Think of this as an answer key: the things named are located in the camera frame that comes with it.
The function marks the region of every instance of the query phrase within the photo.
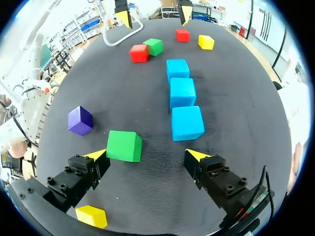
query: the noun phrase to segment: yellow cube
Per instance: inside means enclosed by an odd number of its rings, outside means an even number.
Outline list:
[[[215,41],[212,37],[207,36],[207,35],[199,35],[198,39],[198,45],[203,49],[203,50],[213,50],[213,47],[215,45]]]
[[[98,228],[105,228],[107,226],[106,213],[104,210],[93,206],[83,206],[75,210],[77,219],[88,225]]]

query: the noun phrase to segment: red cube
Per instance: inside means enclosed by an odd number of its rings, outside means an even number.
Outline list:
[[[134,45],[129,51],[133,63],[147,62],[149,60],[149,47],[146,44]]]
[[[178,42],[189,42],[190,33],[186,29],[177,29],[176,30],[176,39]]]

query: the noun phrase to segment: metal rack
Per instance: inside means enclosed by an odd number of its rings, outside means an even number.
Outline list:
[[[104,13],[103,6],[96,1],[93,6],[86,7],[83,12],[75,14],[73,20],[57,32],[52,39],[59,40],[62,47],[71,49],[75,45],[99,34],[96,26],[102,23],[101,15]]]

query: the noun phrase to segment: blue cube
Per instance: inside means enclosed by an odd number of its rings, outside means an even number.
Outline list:
[[[166,61],[166,73],[168,82],[170,78],[189,78],[190,71],[184,59],[172,59]]]
[[[170,108],[190,107],[195,104],[197,95],[192,78],[171,78]]]
[[[202,114],[198,106],[172,109],[173,141],[198,139],[204,132]]]

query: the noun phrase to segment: purple cube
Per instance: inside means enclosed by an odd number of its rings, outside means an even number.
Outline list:
[[[92,115],[83,107],[78,106],[68,114],[68,130],[78,135],[85,135],[93,129]]]

